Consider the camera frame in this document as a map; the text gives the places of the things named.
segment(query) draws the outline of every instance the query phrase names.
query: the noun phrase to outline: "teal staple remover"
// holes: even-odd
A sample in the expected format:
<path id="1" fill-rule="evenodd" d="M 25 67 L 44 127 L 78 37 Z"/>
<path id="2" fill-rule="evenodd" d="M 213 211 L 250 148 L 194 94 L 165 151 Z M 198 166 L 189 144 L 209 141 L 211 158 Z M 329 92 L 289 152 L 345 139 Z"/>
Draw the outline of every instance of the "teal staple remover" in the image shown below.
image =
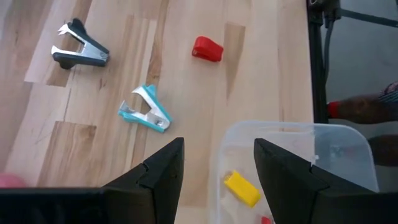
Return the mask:
<path id="1" fill-rule="evenodd" d="M 130 109 L 126 101 L 122 102 L 119 108 L 119 115 L 127 122 L 136 122 L 150 127 L 160 133 L 163 133 L 172 122 L 172 118 L 166 112 L 164 107 L 156 99 L 156 87 L 154 85 L 142 85 L 131 93 L 137 93 L 150 106 L 150 111 L 142 114 L 138 111 Z"/>

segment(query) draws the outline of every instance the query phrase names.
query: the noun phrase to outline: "black metal frame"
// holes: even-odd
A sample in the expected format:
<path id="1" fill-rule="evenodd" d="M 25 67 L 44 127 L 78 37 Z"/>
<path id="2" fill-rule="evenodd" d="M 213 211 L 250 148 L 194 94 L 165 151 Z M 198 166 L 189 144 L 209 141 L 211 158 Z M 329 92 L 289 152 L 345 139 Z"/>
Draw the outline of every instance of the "black metal frame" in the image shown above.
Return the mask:
<path id="1" fill-rule="evenodd" d="M 308 36 L 310 41 L 310 61 L 312 78 L 312 96 L 313 96 L 313 121 L 314 123 L 328 123 L 328 112 L 326 107 L 326 75 L 323 62 L 322 35 L 321 26 L 323 25 L 324 11 L 321 7 L 310 7 L 310 2 L 328 4 L 333 0 L 308 0 Z M 345 9 L 339 9 L 340 16 L 357 19 L 364 22 L 371 22 L 388 27 L 398 28 L 398 21 L 367 15 L 359 12 L 353 12 Z"/>
<path id="2" fill-rule="evenodd" d="M 321 10 L 310 9 L 307 1 L 308 36 L 310 41 L 310 61 L 313 97 L 314 123 L 328 123 L 326 110 L 326 80 L 323 66 L 322 35 L 323 14 Z"/>

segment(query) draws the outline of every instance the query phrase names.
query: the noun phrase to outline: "gray floor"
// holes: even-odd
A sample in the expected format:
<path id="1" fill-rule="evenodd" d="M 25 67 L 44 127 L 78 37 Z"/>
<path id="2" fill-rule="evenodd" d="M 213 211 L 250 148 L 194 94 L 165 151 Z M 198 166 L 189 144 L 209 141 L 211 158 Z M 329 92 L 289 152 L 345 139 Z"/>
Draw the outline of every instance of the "gray floor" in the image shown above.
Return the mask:
<path id="1" fill-rule="evenodd" d="M 395 0 L 341 0 L 341 7 L 398 20 Z M 337 21 L 330 45 L 330 74 L 326 86 L 328 101 L 377 93 L 391 82 L 398 81 L 397 40 L 398 28 L 349 18 Z M 366 138 L 398 134 L 398 122 L 359 125 L 332 120 L 331 123 L 351 126 Z M 398 168 L 376 167 L 376 170 L 382 191 L 398 190 Z"/>

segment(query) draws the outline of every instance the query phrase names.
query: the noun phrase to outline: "black staple remover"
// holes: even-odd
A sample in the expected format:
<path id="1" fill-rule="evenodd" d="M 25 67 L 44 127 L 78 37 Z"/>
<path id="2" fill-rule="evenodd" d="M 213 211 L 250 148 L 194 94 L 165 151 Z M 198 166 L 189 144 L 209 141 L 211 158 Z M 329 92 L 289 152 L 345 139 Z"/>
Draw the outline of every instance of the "black staple remover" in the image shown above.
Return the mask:
<path id="1" fill-rule="evenodd" d="M 76 64 L 104 67 L 109 59 L 109 50 L 93 40 L 86 32 L 83 23 L 79 19 L 73 19 L 61 26 L 59 35 L 69 33 L 73 38 L 84 45 L 81 52 L 61 50 L 52 46 L 51 54 L 63 69 L 71 69 Z"/>

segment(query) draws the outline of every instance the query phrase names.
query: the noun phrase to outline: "pink object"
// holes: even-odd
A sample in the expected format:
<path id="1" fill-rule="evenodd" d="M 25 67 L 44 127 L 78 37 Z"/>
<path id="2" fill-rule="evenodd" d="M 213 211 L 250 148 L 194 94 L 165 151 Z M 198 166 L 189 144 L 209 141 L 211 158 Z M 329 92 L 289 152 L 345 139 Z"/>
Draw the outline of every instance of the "pink object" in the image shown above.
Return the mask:
<path id="1" fill-rule="evenodd" d="M 14 174 L 0 174 L 0 188 L 27 187 L 25 182 Z"/>

